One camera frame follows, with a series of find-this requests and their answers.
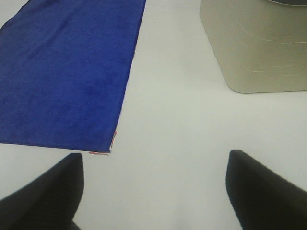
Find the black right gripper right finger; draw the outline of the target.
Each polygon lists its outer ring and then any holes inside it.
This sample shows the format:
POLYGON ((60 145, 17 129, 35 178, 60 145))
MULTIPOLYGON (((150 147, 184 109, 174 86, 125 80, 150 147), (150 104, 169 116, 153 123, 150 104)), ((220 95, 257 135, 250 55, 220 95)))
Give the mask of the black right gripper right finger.
POLYGON ((305 230, 307 193, 241 150, 229 153, 226 191, 244 230, 305 230))

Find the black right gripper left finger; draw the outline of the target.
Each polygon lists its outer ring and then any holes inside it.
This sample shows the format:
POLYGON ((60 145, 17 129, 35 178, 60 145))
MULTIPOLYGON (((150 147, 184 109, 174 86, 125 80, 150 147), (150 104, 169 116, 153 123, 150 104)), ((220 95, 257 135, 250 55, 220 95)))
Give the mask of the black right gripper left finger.
POLYGON ((2 230, 77 230, 73 221, 84 190, 83 159, 71 153, 0 201, 2 230))

